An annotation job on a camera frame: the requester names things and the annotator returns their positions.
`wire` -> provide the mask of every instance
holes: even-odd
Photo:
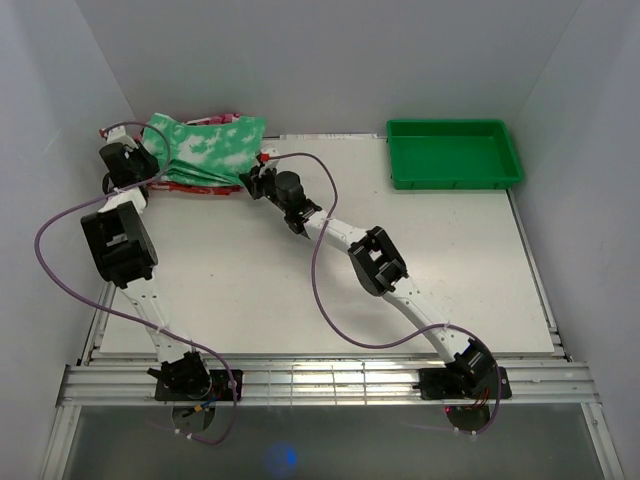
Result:
[[[227,372],[227,375],[229,376],[229,380],[231,381],[231,385],[234,385],[234,388],[231,388],[231,394],[233,397],[233,415],[231,417],[231,420],[229,422],[229,424],[227,425],[227,428],[225,429],[225,431],[222,433],[222,435],[220,435],[220,437],[218,437],[215,440],[211,440],[208,439],[206,437],[199,437],[196,435],[193,435],[192,438],[194,440],[198,440],[202,443],[207,443],[210,445],[218,445],[220,443],[222,443],[231,433],[231,430],[233,428],[233,425],[236,421],[236,417],[237,417],[237,413],[238,413],[238,396],[236,393],[236,389],[235,389],[235,379],[233,378],[233,373],[231,372],[231,367],[229,367],[229,364],[227,363],[227,361],[224,359],[224,357],[222,357],[222,355],[220,355],[219,353],[215,352],[214,350],[210,349],[209,347],[202,345],[200,343],[194,342],[193,340],[187,339],[187,338],[183,338],[180,335],[176,335],[175,333],[169,331],[169,330],[165,330],[164,328],[160,328],[158,329],[158,326],[148,322],[147,320],[144,320],[142,318],[133,316],[133,315],[129,315],[128,313],[124,313],[124,312],[119,312],[117,310],[113,310],[112,308],[109,307],[105,307],[104,305],[100,305],[99,303],[77,293],[75,290],[73,290],[71,287],[69,287],[66,283],[64,283],[52,270],[51,267],[49,267],[49,264],[47,264],[47,262],[45,261],[44,257],[42,256],[42,249],[40,246],[41,240],[42,240],[42,235],[44,234],[44,232],[55,222],[57,222],[58,220],[60,220],[61,218],[66,217],[67,215],[77,212],[78,210],[81,210],[85,207],[88,207],[89,205],[93,205],[94,203],[98,203],[104,200],[107,200],[108,198],[113,197],[114,195],[117,195],[118,193],[122,193],[123,191],[127,191],[127,190],[131,190],[134,188],[138,188],[138,187],[143,187],[151,182],[154,182],[156,180],[158,180],[160,177],[162,177],[162,175],[164,175],[164,173],[166,172],[166,170],[169,168],[169,162],[171,161],[171,145],[169,144],[169,140],[167,139],[167,137],[160,131],[158,130],[156,127],[154,127],[153,125],[149,125],[148,123],[144,123],[144,122],[137,122],[137,121],[127,121],[127,122],[119,122],[119,123],[115,123],[113,125],[111,125],[110,127],[107,127],[106,129],[102,130],[101,133],[103,133],[103,135],[106,135],[107,132],[109,132],[110,130],[113,130],[114,128],[118,128],[118,127],[125,127],[128,125],[137,125],[143,128],[150,128],[151,130],[155,131],[158,135],[160,135],[160,137],[162,138],[162,140],[164,141],[166,147],[167,147],[167,161],[164,165],[164,167],[162,168],[162,170],[155,176],[152,178],[149,178],[147,180],[143,180],[141,182],[138,183],[134,183],[133,185],[130,185],[122,190],[116,190],[113,191],[111,193],[107,193],[104,195],[100,195],[92,200],[88,200],[84,203],[81,203],[79,205],[76,205],[75,207],[71,207],[68,208],[67,210],[58,213],[57,215],[54,215],[53,217],[51,217],[49,220],[47,220],[38,230],[38,232],[36,233],[36,237],[34,239],[33,242],[33,248],[36,254],[36,258],[38,259],[38,263],[40,263],[40,266],[42,267],[42,269],[45,271],[45,273],[49,276],[49,278],[51,280],[53,280],[53,282],[60,287],[62,290],[64,290],[68,295],[72,296],[73,298],[75,298],[76,300],[78,300],[81,303],[84,303],[85,305],[89,305],[90,307],[96,308],[98,310],[102,310],[103,312],[106,312],[110,315],[116,315],[118,317],[122,317],[126,320],[138,323],[140,325],[143,325],[147,328],[151,328],[153,330],[157,330],[158,332],[162,333],[163,335],[172,338],[178,342],[184,343],[186,345],[189,345],[193,348],[197,348],[200,350],[203,350],[204,352],[208,353],[209,355],[212,355],[213,357],[215,357],[224,367],[224,369]]]
[[[472,332],[470,332],[469,330],[467,330],[466,328],[463,327],[459,327],[457,325],[453,325],[453,324],[444,324],[444,323],[433,323],[431,325],[426,325],[422,328],[419,328],[418,330],[416,330],[415,332],[413,332],[410,335],[407,335],[406,337],[401,338],[400,340],[396,340],[395,342],[389,342],[389,343],[385,343],[382,345],[373,345],[373,344],[368,344],[368,343],[363,343],[363,342],[359,342],[358,340],[354,340],[353,338],[349,337],[346,333],[342,332],[338,326],[333,322],[333,320],[331,320],[331,318],[329,317],[329,314],[327,313],[327,311],[324,308],[324,305],[322,304],[322,300],[320,299],[320,295],[318,293],[318,282],[317,282],[317,278],[316,278],[316,267],[317,267],[317,260],[318,260],[318,253],[320,252],[320,246],[322,245],[322,240],[324,239],[324,235],[325,232],[327,231],[327,227],[329,226],[329,220],[331,219],[331,216],[333,215],[333,212],[335,211],[336,207],[338,206],[338,188],[336,187],[336,182],[333,179],[333,176],[331,175],[331,172],[329,171],[329,169],[327,168],[327,166],[324,164],[324,162],[322,160],[320,160],[318,157],[316,157],[315,155],[313,155],[312,153],[306,153],[306,152],[296,152],[296,153],[287,153],[284,155],[277,155],[277,156],[272,156],[270,157],[270,160],[282,160],[285,158],[291,158],[291,157],[308,157],[311,158],[312,160],[315,160],[320,167],[322,167],[322,169],[324,170],[324,172],[327,174],[327,178],[329,179],[329,182],[331,183],[331,188],[333,189],[333,204],[331,205],[331,208],[329,208],[329,211],[327,212],[327,218],[325,219],[324,223],[322,224],[322,228],[320,229],[320,234],[318,235],[318,240],[316,241],[315,247],[313,249],[313,255],[311,257],[311,288],[313,289],[313,297],[316,301],[316,305],[318,306],[318,310],[320,310],[320,313],[322,314],[323,318],[325,319],[325,321],[329,324],[329,326],[333,329],[334,332],[336,332],[343,340],[351,343],[352,345],[355,345],[357,347],[361,347],[361,348],[367,348],[367,349],[371,349],[371,350],[383,350],[386,348],[391,348],[391,347],[396,347],[398,345],[402,345],[403,343],[408,342],[409,340],[419,336],[419,335],[423,335],[426,332],[430,331],[430,330],[434,330],[437,328],[450,328],[452,330],[456,330],[460,333],[464,333],[465,335],[468,335],[471,338],[474,338],[481,347],[483,347],[484,349],[486,349],[486,351],[489,353],[489,355],[491,355],[492,358],[493,354],[491,353],[491,351],[489,350],[489,348],[485,345],[485,343],[480,340],[476,335],[474,335]],[[493,409],[493,414],[491,415],[491,418],[489,419],[489,421],[486,423],[486,425],[484,427],[482,427],[481,429],[479,429],[477,432],[468,432],[468,433],[483,433],[485,432],[495,421],[495,418],[498,414],[498,410],[500,408],[500,397],[502,396],[502,378],[500,375],[500,368],[498,367],[497,362],[495,362],[495,370],[496,370],[496,378],[497,378],[497,394],[496,394],[496,402],[495,402],[495,407]],[[437,427],[424,427],[427,429],[437,429]]]

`white wall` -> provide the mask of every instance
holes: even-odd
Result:
[[[515,118],[580,0],[77,0],[140,119],[224,110],[270,133]]]
[[[0,477],[39,474],[65,363],[92,316],[47,278],[37,228],[100,191],[97,129],[131,110],[73,0],[0,2]],[[78,216],[45,255],[91,297],[101,282]]]
[[[640,478],[640,5],[584,0],[514,128],[517,191],[562,338]]]

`blue light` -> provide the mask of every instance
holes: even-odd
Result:
[[[291,445],[277,443],[265,452],[265,466],[274,477],[290,477],[297,463],[298,456]]]

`metal frame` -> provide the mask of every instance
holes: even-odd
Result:
[[[243,406],[429,405],[413,388],[418,369],[437,361],[245,359]],[[585,363],[504,360],[513,398],[504,403],[589,403],[599,396]],[[164,406],[153,395],[156,380],[146,366],[72,367],[65,374],[62,406]],[[447,401],[448,404],[468,403]]]
[[[501,355],[513,398],[504,403],[579,403],[606,479],[621,479],[622,469],[599,404],[599,395],[586,363],[572,362],[558,334],[513,192],[507,192],[514,219],[542,305],[554,352],[539,357]],[[105,286],[100,302],[110,305],[115,289]],[[146,374],[157,365],[148,354],[118,357],[100,353],[108,315],[96,312],[82,358],[82,366],[65,373],[59,406],[42,470],[43,479],[62,478],[83,406],[165,406],[153,400],[155,380]],[[442,365],[435,354],[328,358],[314,356],[227,355],[233,368],[244,371],[241,405],[428,405],[413,389],[417,370]],[[215,360],[207,358],[210,366]]]
[[[78,406],[58,407],[40,473],[41,479],[59,479],[64,475],[73,445],[73,437],[80,419],[80,411],[81,407]]]
[[[616,450],[613,447],[609,430],[602,415],[602,405],[599,403],[583,403],[582,412],[584,413],[591,441],[596,449],[596,455],[600,460],[600,468],[606,479],[624,479],[622,467],[618,461]]]

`white table surface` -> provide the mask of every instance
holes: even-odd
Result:
[[[495,353],[553,350],[544,314],[504,191],[399,192],[390,181],[384,140],[273,140],[280,153],[318,155],[340,194],[335,217],[380,225],[423,292],[452,323],[476,333]],[[297,172],[307,195],[328,209],[324,172],[308,158],[280,162]],[[173,316],[192,338],[221,353],[362,354],[339,338],[314,303],[312,243],[289,231],[268,200],[152,192],[143,221],[158,252],[155,276]],[[326,309],[350,336],[386,343],[414,327],[384,300],[367,294],[346,255],[320,254],[318,282]],[[113,307],[135,314],[121,294]],[[100,352],[153,354],[146,331],[109,318]],[[424,338],[389,350],[434,352]]]

